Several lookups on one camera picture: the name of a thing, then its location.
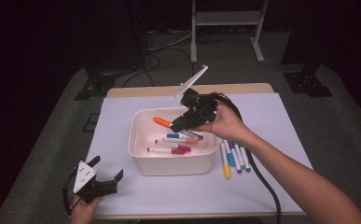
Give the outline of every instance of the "pink marker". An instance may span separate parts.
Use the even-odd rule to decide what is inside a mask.
[[[164,142],[175,142],[175,143],[186,143],[186,144],[198,144],[200,141],[193,138],[168,138],[163,137],[162,141]]]
[[[157,145],[164,146],[164,147],[171,147],[171,148],[181,149],[181,150],[184,150],[184,151],[191,151],[190,147],[177,145],[177,144],[172,144],[172,143],[168,143],[168,142],[163,142],[163,141],[160,141],[160,140],[156,140],[155,143]]]

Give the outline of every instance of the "marker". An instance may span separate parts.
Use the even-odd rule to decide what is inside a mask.
[[[148,152],[157,152],[157,153],[170,153],[170,154],[184,154],[185,150],[177,148],[163,148],[163,147],[148,147]]]
[[[246,149],[244,149],[244,147],[242,145],[240,145],[240,150],[242,153],[242,158],[243,158],[244,164],[246,165],[245,170],[247,172],[250,172],[252,169],[250,168],[250,161],[249,161],[249,159],[247,159],[247,156],[246,156]]]
[[[169,137],[169,138],[189,138],[188,136],[182,136],[178,133],[168,133],[166,134],[166,137]]]
[[[190,147],[186,147],[186,146],[182,146],[182,145],[177,145],[177,144],[172,144],[172,143],[167,143],[167,142],[162,142],[160,140],[156,140],[155,143],[157,145],[160,146],[164,146],[164,147],[171,147],[171,148],[177,148],[183,151],[191,151]]]
[[[197,139],[193,139],[193,138],[168,138],[168,137],[163,137],[162,141],[164,142],[175,142],[175,143],[186,143],[186,144],[198,144],[200,141],[198,141]]]
[[[238,171],[238,174],[241,174],[242,169],[241,169],[241,166],[239,165],[239,159],[238,159],[238,156],[236,155],[235,146],[233,145],[232,141],[229,141],[229,148],[230,148],[230,152],[233,155],[233,159],[235,160],[236,170]]]
[[[241,150],[239,149],[239,146],[237,143],[234,142],[233,144],[235,146],[235,152],[236,152],[236,156],[238,157],[239,165],[241,166],[241,169],[246,170],[246,166],[244,165],[244,159],[243,159]]]
[[[229,170],[229,161],[227,160],[227,152],[224,143],[220,144],[221,147],[221,157],[223,158],[224,164],[224,176],[226,179],[230,179],[230,170]]]
[[[227,152],[227,158],[229,160],[229,165],[234,167],[235,166],[235,160],[233,159],[233,155],[232,155],[232,153],[230,152],[230,149],[229,149],[229,141],[223,139],[223,142],[224,142],[224,145],[226,146],[226,152]]]
[[[165,128],[171,128],[171,126],[172,126],[172,123],[169,122],[169,121],[166,120],[166,119],[162,119],[162,118],[157,118],[157,117],[155,117],[155,118],[153,118],[153,120],[154,120],[156,123],[158,123],[159,125],[162,125],[162,126],[165,127]],[[198,141],[201,141],[201,140],[203,139],[203,136],[202,136],[202,135],[199,135],[199,134],[197,134],[197,133],[191,132],[191,131],[189,131],[189,130],[182,130],[182,131],[180,131],[180,133],[183,134],[183,135],[186,135],[186,136],[188,136],[188,137],[195,138],[195,139],[197,139]]]

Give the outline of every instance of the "shelf leg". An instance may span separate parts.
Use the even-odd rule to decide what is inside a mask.
[[[258,40],[259,40],[259,35],[261,34],[262,24],[264,23],[267,5],[268,5],[268,0],[265,0],[262,5],[261,13],[259,14],[256,35],[254,37],[250,38],[250,40],[252,42],[253,50],[255,51],[255,54],[256,54],[256,57],[257,57],[257,60],[259,63],[265,62],[264,56],[262,55],[261,49],[258,44]]]
[[[197,62],[197,42],[195,41],[195,35],[196,35],[196,22],[195,22],[195,0],[192,0],[192,24],[191,24],[191,62],[196,63]]]

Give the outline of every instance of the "table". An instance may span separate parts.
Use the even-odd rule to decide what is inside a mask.
[[[179,99],[173,99],[179,88],[125,88],[113,89],[107,93],[86,161],[101,156],[101,161],[94,167],[100,181],[112,179],[122,168],[124,177],[118,184],[118,193],[107,195],[101,201],[95,218],[275,215],[273,199],[254,173],[236,175],[232,171],[230,180],[224,177],[219,151],[216,152],[212,170],[205,175],[143,176],[138,172],[127,149],[132,117],[141,108],[163,105],[180,107]],[[199,93],[224,92],[240,108],[241,113],[246,111],[253,115],[251,118],[243,117],[252,130],[274,146],[284,148],[288,156],[312,168],[283,103],[279,95],[273,92],[271,85],[223,84],[192,88]],[[257,159],[256,164],[275,189],[282,204],[283,215],[304,214]]]

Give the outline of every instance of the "metal shelf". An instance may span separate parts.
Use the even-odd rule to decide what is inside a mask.
[[[256,25],[255,36],[250,38],[253,50],[259,63],[265,62],[261,49],[258,45],[259,35],[261,33],[262,23],[265,18],[268,0],[264,0],[260,11],[221,11],[221,12],[197,12],[195,1],[192,0],[192,32],[191,32],[191,62],[197,62],[197,42],[196,27],[211,25]]]
[[[260,11],[197,12],[195,24],[206,25],[257,25]]]

